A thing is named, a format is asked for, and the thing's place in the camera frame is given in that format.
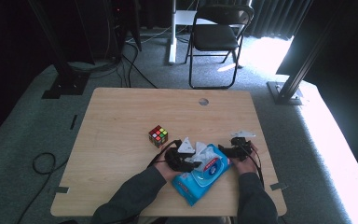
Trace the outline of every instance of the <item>gray sleeve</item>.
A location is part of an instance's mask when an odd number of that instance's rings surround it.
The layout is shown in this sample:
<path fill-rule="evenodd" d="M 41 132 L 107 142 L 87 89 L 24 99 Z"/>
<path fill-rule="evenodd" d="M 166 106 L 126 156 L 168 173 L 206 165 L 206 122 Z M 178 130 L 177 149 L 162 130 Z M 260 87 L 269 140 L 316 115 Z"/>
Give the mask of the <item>gray sleeve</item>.
<path fill-rule="evenodd" d="M 278 223 L 275 204 L 264 191 L 257 174 L 242 174 L 239 182 L 238 223 Z"/>
<path fill-rule="evenodd" d="M 98 207 L 91 223 L 112 223 L 139 215 L 166 183 L 156 167 L 145 169 L 126 181 L 108 203 Z"/>

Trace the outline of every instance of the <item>rubik's cube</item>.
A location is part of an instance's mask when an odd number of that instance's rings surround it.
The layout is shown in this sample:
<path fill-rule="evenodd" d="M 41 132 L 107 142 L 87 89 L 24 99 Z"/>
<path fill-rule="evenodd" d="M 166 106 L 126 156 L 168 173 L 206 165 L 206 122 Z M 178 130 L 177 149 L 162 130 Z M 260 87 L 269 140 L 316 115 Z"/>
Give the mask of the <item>rubik's cube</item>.
<path fill-rule="evenodd" d="M 168 141 L 168 132 L 158 125 L 156 128 L 149 132 L 149 140 L 156 147 L 161 147 Z"/>

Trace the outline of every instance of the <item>chair backrest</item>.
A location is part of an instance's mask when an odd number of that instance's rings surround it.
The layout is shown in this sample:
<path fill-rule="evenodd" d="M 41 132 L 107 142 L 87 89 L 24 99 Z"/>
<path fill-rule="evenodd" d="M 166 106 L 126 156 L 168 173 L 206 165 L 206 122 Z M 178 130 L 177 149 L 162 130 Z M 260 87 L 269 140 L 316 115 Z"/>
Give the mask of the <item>chair backrest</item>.
<path fill-rule="evenodd" d="M 242 24 L 247 26 L 252 21 L 254 14 L 254 10 L 249 6 L 207 5 L 199 8 L 193 25 L 196 25 L 197 19 L 204 19 L 222 25 Z"/>

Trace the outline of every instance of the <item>table top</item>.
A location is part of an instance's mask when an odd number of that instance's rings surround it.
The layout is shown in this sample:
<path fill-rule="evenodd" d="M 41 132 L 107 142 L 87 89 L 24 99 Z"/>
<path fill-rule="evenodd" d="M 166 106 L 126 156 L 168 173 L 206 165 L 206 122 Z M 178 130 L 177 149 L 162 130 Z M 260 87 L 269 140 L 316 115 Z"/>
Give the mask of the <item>table top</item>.
<path fill-rule="evenodd" d="M 69 192 L 56 193 L 51 214 L 92 216 L 159 153 L 148 139 L 149 131 L 157 125 L 168 131 L 168 142 L 188 137 L 193 146 L 202 142 L 230 147 L 232 133 L 255 133 L 247 139 L 258 148 L 266 192 L 278 214 L 286 213 L 282 191 L 270 187 L 278 179 L 249 92 L 98 88 L 60 184 Z M 194 206 L 167 183 L 141 216 L 235 217 L 238 199 L 238 174 L 230 168 Z"/>

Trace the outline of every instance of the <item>person's arm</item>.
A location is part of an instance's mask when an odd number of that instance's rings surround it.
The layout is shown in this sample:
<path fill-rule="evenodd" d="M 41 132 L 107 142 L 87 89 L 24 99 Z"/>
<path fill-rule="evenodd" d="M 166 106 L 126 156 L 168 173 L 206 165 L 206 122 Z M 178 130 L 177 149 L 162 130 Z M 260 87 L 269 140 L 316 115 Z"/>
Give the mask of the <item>person's arm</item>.
<path fill-rule="evenodd" d="M 278 223 L 278 213 L 274 202 L 264 191 L 256 174 L 255 164 L 250 159 L 231 159 L 239 173 L 240 198 L 238 223 Z"/>
<path fill-rule="evenodd" d="M 167 181 L 179 174 L 165 161 L 155 163 L 126 181 L 108 203 L 98 207 L 91 224 L 115 223 L 139 215 L 156 199 Z"/>

